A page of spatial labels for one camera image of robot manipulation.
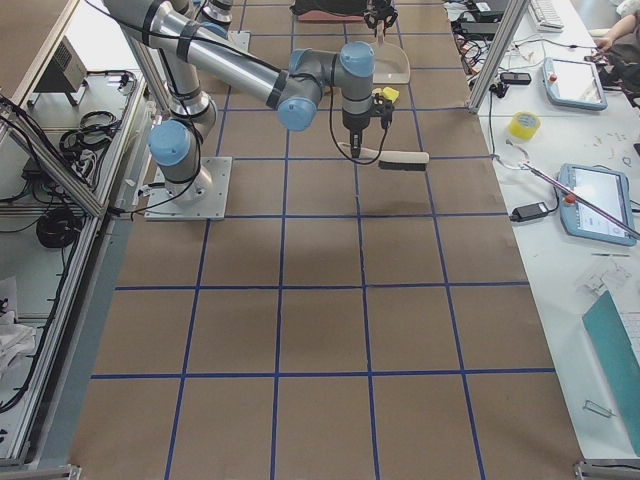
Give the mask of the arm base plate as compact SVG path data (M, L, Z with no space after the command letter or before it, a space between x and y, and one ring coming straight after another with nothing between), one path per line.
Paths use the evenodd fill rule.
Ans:
M153 189L151 207L144 211L148 221L223 220L233 159L203 157L201 170L193 184L169 184Z

